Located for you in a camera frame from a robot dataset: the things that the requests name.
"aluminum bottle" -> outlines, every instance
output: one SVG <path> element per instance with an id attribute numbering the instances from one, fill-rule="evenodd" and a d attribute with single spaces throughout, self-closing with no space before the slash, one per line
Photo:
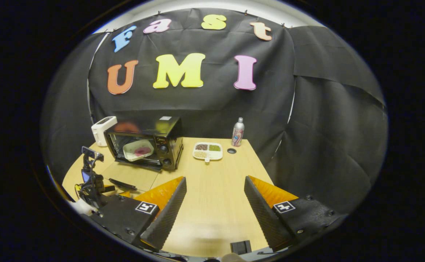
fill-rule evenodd
<path id="1" fill-rule="evenodd" d="M 245 125 L 243 124 L 243 118 L 239 118 L 239 121 L 234 125 L 234 132 L 232 133 L 232 146 L 241 145 L 244 130 Z"/>

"white divided tray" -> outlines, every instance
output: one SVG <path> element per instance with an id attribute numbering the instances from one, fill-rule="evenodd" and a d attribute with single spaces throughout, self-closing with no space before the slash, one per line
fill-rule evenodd
<path id="1" fill-rule="evenodd" d="M 207 145 L 206 150 L 196 149 L 196 146 L 198 146 L 199 144 Z M 209 146 L 218 146 L 221 149 L 221 151 L 210 151 Z M 219 160 L 222 158 L 222 146 L 221 144 L 218 144 L 218 143 L 206 143 L 206 142 L 196 143 L 195 146 L 193 147 L 193 157 L 196 159 L 204 159 L 206 163 L 209 163 L 209 160 Z"/>
<path id="2" fill-rule="evenodd" d="M 135 151 L 138 148 L 141 148 L 141 147 L 147 147 L 151 151 L 149 153 L 144 154 L 144 155 L 137 156 L 135 154 Z M 137 161 L 138 159 L 142 159 L 142 158 L 145 158 L 147 156 L 151 156 L 153 154 L 153 152 L 154 152 L 154 148 L 153 148 L 151 142 L 149 142 L 146 139 L 138 140 L 138 141 L 124 145 L 124 156 L 128 161 L 131 161 L 131 162 Z"/>

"letter m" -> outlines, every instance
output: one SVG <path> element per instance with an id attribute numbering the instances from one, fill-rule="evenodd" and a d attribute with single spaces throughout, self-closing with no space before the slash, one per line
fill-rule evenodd
<path id="1" fill-rule="evenodd" d="M 166 75 L 172 86 L 177 86 L 180 79 L 185 75 L 182 81 L 183 87 L 202 87 L 201 81 L 201 62 L 206 56 L 202 53 L 191 53 L 187 55 L 184 61 L 179 65 L 173 55 L 160 55 L 156 58 L 159 62 L 158 78 L 153 83 L 154 88 L 166 88 L 169 82 L 166 81 Z"/>

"yellow letter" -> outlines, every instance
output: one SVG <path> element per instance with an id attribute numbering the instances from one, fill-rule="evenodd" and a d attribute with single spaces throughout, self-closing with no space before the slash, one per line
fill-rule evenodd
<path id="1" fill-rule="evenodd" d="M 227 18 L 223 15 L 207 15 L 203 18 L 204 23 L 201 23 L 201 26 L 204 29 L 221 30 L 226 28 L 226 23 L 223 22 L 225 20 Z"/>
<path id="2" fill-rule="evenodd" d="M 185 74 L 183 87 L 202 87 L 201 81 L 201 61 L 206 58 L 202 53 L 191 53 L 187 55 L 184 61 L 179 65 L 173 55 L 160 55 L 156 58 L 159 62 L 158 79 L 153 83 L 154 88 L 166 88 L 169 82 L 166 81 L 166 75 L 169 76 L 173 86 L 177 86 L 180 79 Z"/>

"green lentil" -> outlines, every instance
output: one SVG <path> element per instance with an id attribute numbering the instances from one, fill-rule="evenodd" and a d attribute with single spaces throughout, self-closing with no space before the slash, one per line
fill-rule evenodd
<path id="1" fill-rule="evenodd" d="M 210 151 L 221 151 L 221 148 L 219 146 L 215 146 L 214 144 L 209 145 Z"/>

